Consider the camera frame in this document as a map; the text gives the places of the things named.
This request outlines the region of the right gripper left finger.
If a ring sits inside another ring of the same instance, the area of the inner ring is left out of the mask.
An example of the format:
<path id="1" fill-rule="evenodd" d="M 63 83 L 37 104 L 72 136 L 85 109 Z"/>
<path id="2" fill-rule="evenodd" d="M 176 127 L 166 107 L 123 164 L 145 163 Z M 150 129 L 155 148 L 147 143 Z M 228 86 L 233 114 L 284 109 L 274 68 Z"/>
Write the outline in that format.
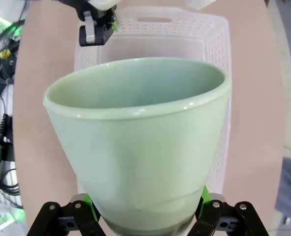
<path id="1" fill-rule="evenodd" d="M 46 202 L 28 231 L 30 236 L 67 236 L 79 231 L 82 236 L 104 236 L 101 214 L 88 194 L 74 195 L 69 203 Z"/>

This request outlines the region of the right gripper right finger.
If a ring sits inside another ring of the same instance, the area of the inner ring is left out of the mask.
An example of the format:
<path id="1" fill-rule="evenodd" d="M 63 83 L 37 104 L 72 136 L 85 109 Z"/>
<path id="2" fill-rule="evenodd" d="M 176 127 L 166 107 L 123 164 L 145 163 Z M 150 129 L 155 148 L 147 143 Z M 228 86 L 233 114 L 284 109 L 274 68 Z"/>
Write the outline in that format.
<path id="1" fill-rule="evenodd" d="M 230 206 L 213 199 L 205 186 L 195 212 L 196 222 L 189 231 L 191 236 L 212 236 L 216 231 L 228 236 L 269 235 L 254 206 L 247 201 Z"/>

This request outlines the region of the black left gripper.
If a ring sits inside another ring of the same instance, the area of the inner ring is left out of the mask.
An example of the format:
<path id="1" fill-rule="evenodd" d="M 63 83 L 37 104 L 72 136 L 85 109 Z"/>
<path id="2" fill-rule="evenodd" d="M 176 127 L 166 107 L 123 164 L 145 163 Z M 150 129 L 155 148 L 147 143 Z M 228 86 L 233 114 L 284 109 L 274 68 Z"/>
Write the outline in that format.
<path id="1" fill-rule="evenodd" d="M 91 0 L 60 0 L 60 3 L 75 9 L 84 25 L 79 28 L 81 47 L 105 45 L 114 31 L 119 30 L 116 14 L 117 5 L 101 10 Z"/>

